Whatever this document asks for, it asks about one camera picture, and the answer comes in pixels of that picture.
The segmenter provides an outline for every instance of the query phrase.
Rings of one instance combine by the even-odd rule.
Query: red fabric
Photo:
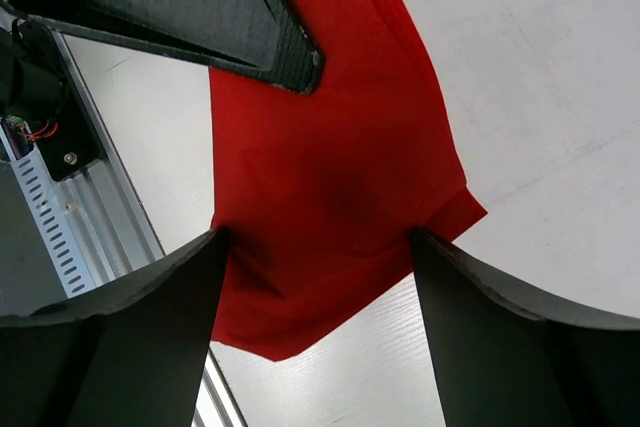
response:
[[[453,239],[485,213],[402,1],[291,1],[326,55],[313,95],[211,71],[214,225],[234,238],[213,338],[273,360],[409,274],[409,229]]]

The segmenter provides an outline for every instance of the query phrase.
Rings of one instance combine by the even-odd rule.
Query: black plastic part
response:
[[[638,425],[640,320],[557,298],[421,229],[411,253],[448,427]]]
[[[323,57],[285,0],[1,0],[15,15],[310,93]]]
[[[64,99],[64,85],[59,74],[43,68],[23,46],[0,29],[0,116],[40,122],[55,115]]]
[[[62,104],[59,108],[60,97],[52,99],[58,110],[55,114],[58,130],[50,138],[37,142],[51,178],[61,181],[100,158],[102,146],[51,33],[46,27],[30,21],[22,23],[19,30],[31,53],[52,71],[59,72],[65,84],[66,92],[60,96]],[[27,79],[25,88],[34,90],[38,85]]]
[[[93,292],[0,317],[0,425],[191,425],[229,239],[206,234]]]

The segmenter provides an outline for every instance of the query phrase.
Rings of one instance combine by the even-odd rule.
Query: white floor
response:
[[[640,316],[640,3],[405,0],[473,192],[459,245],[568,298]],[[72,48],[165,249],[213,211],[206,70]],[[250,426],[444,425],[407,279],[298,358],[216,353]]]

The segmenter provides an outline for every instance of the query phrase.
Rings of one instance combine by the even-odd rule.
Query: wire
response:
[[[27,132],[26,134],[24,132],[18,132],[21,136],[23,137],[33,137],[36,135],[40,135],[43,132],[46,132],[46,130],[49,128],[49,125],[51,124],[51,121],[49,119],[47,119],[47,123],[44,124],[44,127],[42,129],[40,129],[38,132]]]
[[[54,122],[52,119],[47,119],[45,126],[37,132],[17,131],[17,133],[31,142],[36,142],[38,140],[53,137],[53,135],[58,132],[59,128],[60,124],[58,124],[58,122]]]
[[[43,135],[42,138],[48,139],[49,137],[52,137],[53,134],[55,134],[58,131],[58,126],[59,124],[56,122],[56,125],[53,126],[53,129],[51,129],[51,132],[49,132],[47,135]]]

